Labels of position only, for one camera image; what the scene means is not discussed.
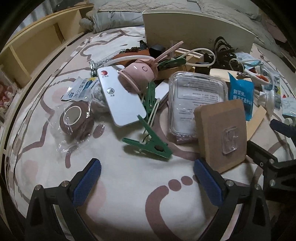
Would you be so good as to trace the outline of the wooden board with clear hook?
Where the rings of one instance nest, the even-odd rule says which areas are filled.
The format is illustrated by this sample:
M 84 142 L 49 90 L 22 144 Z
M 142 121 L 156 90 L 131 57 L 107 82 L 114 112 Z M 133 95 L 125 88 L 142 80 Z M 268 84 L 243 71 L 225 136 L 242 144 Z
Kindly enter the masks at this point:
M 239 99 L 198 106 L 194 110 L 201 157 L 219 173 L 246 158 L 245 110 Z

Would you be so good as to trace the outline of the small black box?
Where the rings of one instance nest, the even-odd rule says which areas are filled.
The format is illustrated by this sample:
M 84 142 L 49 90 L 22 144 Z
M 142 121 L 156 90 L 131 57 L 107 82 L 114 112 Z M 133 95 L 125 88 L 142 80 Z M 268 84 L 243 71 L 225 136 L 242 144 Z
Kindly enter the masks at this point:
M 163 52 L 165 52 L 165 50 L 166 49 L 163 45 L 156 44 L 156 45 L 149 47 L 149 55 L 156 59 L 158 56 L 163 54 Z

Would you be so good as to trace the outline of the wooden block stick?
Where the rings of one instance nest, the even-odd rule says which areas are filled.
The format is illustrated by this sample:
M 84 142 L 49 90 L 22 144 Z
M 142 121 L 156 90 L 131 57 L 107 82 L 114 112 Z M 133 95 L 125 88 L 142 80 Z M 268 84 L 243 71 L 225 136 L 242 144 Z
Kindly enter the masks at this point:
M 263 121 L 266 115 L 266 109 L 262 106 L 259 106 L 252 119 L 246 122 L 246 133 L 247 133 L 247 140 L 249 141 L 252 136 L 255 134 L 256 130 L 259 128 L 261 122 Z

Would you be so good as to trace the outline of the cartoon patterned blanket mat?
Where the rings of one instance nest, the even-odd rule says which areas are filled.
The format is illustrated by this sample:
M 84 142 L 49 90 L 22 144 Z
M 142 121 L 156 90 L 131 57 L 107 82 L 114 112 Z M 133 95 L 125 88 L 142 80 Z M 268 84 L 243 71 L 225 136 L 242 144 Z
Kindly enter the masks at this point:
M 76 43 L 55 73 L 17 118 L 6 156 L 6 183 L 13 204 L 26 215 L 36 185 L 58 186 L 100 160 L 101 176 L 81 216 L 99 240 L 197 240 L 217 208 L 194 176 L 196 143 L 177 145 L 168 130 L 168 107 L 156 114 L 153 129 L 172 150 L 169 160 L 138 152 L 122 142 L 138 140 L 139 123 L 119 128 L 109 114 L 94 125 L 90 137 L 69 152 L 57 150 L 49 121 L 58 117 L 61 96 L 76 78 L 90 76 L 89 60 L 99 61 L 145 38 L 142 27 L 107 30 Z

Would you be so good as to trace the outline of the brown tape roll in wrap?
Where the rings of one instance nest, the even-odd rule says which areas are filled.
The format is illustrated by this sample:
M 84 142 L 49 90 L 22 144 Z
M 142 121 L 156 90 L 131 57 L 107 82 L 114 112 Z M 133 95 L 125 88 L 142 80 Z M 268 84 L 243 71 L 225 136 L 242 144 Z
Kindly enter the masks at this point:
M 56 108 L 57 150 L 66 153 L 77 149 L 88 139 L 94 126 L 94 117 L 90 105 L 85 101 L 74 101 L 69 105 Z

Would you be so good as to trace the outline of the green clothes peg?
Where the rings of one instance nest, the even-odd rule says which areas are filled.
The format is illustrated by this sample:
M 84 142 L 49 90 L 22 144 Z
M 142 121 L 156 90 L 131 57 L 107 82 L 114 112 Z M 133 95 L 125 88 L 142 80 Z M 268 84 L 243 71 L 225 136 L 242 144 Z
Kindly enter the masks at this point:
M 141 151 L 146 151 L 162 158 L 169 159 L 173 152 L 168 147 L 168 144 L 161 140 L 140 115 L 137 117 L 140 124 L 144 127 L 145 131 L 147 131 L 147 137 L 144 137 L 143 142 L 130 138 L 123 138 L 122 141 L 130 146 L 137 147 Z

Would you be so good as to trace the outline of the blue snack packet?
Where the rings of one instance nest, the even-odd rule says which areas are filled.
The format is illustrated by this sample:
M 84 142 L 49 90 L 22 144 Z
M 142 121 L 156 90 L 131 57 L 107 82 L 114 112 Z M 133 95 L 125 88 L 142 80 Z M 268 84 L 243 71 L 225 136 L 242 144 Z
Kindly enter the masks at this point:
M 244 79 L 236 79 L 230 73 L 228 73 L 228 76 L 230 80 L 228 99 L 240 99 L 244 106 L 245 120 L 250 121 L 253 112 L 253 82 Z

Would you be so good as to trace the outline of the white red scissors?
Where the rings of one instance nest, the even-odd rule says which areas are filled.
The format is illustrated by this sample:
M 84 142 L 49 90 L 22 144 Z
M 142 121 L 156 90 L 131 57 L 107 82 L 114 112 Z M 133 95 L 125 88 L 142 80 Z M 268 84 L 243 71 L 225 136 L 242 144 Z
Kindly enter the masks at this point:
M 237 72 L 237 75 L 243 78 L 250 78 L 255 86 L 267 86 L 271 84 L 271 81 L 264 75 L 254 73 L 246 68 L 242 72 Z

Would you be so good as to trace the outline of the blue white medicine sachet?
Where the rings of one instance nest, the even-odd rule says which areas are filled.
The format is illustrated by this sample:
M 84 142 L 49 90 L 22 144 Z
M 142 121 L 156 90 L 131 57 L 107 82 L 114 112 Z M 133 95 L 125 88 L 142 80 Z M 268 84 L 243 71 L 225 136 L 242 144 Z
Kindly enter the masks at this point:
M 98 84 L 98 77 L 85 79 L 78 77 L 62 95 L 61 101 L 88 101 L 93 88 Z

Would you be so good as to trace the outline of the clear plastic case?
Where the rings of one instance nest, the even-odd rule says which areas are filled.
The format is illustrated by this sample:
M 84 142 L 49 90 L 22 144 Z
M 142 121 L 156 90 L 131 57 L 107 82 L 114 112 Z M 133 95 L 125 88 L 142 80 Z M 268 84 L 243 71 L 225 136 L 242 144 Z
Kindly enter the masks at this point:
M 169 78 L 168 129 L 178 142 L 198 138 L 194 110 L 228 100 L 228 87 L 219 77 L 179 71 Z

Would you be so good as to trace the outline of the wooden side shelf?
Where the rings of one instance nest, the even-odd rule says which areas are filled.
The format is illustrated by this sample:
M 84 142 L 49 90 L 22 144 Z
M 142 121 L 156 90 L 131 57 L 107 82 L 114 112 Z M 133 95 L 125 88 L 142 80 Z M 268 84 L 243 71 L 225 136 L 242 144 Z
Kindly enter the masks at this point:
M 25 27 L 1 51 L 1 70 L 19 87 L 25 87 L 58 53 L 85 33 L 79 21 L 93 7 L 81 2 Z

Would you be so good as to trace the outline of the white cardboard shoe box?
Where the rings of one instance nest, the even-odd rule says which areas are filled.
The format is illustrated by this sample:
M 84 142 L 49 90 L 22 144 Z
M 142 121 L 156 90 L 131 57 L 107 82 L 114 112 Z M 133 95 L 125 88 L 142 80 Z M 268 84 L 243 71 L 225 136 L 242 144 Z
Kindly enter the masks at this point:
M 150 9 L 142 13 L 148 45 L 171 45 L 183 41 L 183 48 L 213 49 L 223 37 L 234 49 L 249 53 L 255 34 L 230 21 L 195 11 Z

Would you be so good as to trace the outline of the grey folded duvet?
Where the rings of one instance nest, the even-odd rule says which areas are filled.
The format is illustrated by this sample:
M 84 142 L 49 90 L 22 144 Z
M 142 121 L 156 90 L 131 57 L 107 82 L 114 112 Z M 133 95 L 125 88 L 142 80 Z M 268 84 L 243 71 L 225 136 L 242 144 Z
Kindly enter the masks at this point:
M 279 57 L 283 54 L 263 23 L 264 13 L 245 9 L 239 1 L 92 1 L 93 9 L 79 25 L 94 33 L 144 25 L 150 44 L 184 40 L 211 47 L 222 36 L 238 51 L 257 44 Z

